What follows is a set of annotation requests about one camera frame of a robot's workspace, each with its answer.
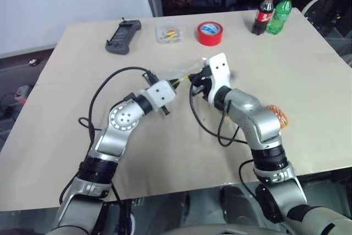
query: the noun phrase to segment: coca-cola bottle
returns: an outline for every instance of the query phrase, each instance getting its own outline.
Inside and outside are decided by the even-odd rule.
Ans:
[[[253,24],[252,33],[260,35],[265,32],[273,11],[273,0],[264,0],[260,4],[257,17],[255,18],[255,22]]]

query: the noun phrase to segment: orange object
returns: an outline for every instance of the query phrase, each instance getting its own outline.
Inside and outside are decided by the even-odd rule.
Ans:
[[[287,116],[285,115],[284,112],[282,112],[282,110],[280,108],[278,108],[277,106],[275,105],[268,105],[266,106],[266,108],[268,110],[271,110],[272,112],[275,113],[275,115],[277,116],[277,118],[279,119],[280,121],[280,127],[283,129],[285,128],[287,125],[288,125],[288,118]]]

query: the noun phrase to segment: red tape roll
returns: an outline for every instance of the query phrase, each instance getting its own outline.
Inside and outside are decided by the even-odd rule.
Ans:
[[[197,28],[198,41],[206,46],[218,45],[222,38],[222,26],[214,21],[206,21]]]

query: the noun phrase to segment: remote controller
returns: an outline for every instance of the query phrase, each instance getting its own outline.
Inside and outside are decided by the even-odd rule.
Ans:
[[[124,20],[119,24],[119,28],[112,38],[106,41],[105,49],[116,54],[127,54],[130,51],[130,44],[134,34],[141,29],[139,20]]]

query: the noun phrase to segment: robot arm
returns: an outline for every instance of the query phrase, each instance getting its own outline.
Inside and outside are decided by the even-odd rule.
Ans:
[[[256,197],[267,219],[273,223],[285,222],[302,235],[350,234],[350,219],[323,207],[307,205],[286,158],[278,118],[254,96],[230,88],[224,53],[207,59],[202,72],[190,79],[196,93],[203,92],[209,104],[225,110],[244,132],[254,160],[254,173],[260,181]]]
[[[104,201],[129,136],[141,117],[158,111],[175,98],[166,80],[155,80],[126,103],[113,107],[73,178],[53,224],[54,234],[93,234],[104,219]]]

